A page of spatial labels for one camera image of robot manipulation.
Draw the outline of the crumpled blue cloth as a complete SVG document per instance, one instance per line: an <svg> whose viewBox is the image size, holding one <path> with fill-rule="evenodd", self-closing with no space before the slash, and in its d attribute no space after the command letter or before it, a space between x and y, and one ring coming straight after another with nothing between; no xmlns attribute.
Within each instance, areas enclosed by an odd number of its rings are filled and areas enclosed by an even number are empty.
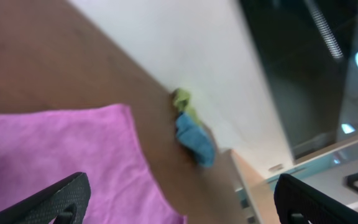
<svg viewBox="0 0 358 224"><path fill-rule="evenodd" d="M203 167L213 166L216 153L208 133L184 112L180 113L175 124L177 140L193 153L195 161Z"/></svg>

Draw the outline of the purple microfiber cloth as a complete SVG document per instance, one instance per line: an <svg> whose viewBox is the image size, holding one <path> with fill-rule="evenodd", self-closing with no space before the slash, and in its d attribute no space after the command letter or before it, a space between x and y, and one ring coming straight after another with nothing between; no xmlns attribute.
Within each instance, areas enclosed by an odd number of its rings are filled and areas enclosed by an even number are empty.
<svg viewBox="0 0 358 224"><path fill-rule="evenodd" d="M142 153L131 110L0 114L0 211L75 173L91 187L85 223L186 223Z"/></svg>

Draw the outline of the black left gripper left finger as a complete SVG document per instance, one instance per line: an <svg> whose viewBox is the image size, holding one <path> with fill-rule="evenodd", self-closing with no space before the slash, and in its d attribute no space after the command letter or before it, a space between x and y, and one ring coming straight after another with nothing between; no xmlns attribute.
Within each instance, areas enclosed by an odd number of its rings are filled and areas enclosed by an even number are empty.
<svg viewBox="0 0 358 224"><path fill-rule="evenodd" d="M76 172L0 211L0 224L82 224L90 197L88 176Z"/></svg>

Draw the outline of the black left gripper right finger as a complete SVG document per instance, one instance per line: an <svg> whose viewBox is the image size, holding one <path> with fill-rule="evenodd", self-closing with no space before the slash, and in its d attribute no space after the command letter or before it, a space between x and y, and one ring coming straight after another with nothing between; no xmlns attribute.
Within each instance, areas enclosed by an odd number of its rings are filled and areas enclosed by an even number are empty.
<svg viewBox="0 0 358 224"><path fill-rule="evenodd" d="M274 203L281 224L358 224L358 212L290 174L280 175Z"/></svg>

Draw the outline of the crumpled olive green cloth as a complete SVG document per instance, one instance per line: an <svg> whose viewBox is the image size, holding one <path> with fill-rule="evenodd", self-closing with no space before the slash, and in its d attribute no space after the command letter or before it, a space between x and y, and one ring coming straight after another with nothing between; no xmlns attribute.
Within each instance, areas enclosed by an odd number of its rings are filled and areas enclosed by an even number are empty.
<svg viewBox="0 0 358 224"><path fill-rule="evenodd" d="M191 94L182 88L173 92L173 106L179 113L186 113L196 124L201 125L201 120L191 104Z"/></svg>

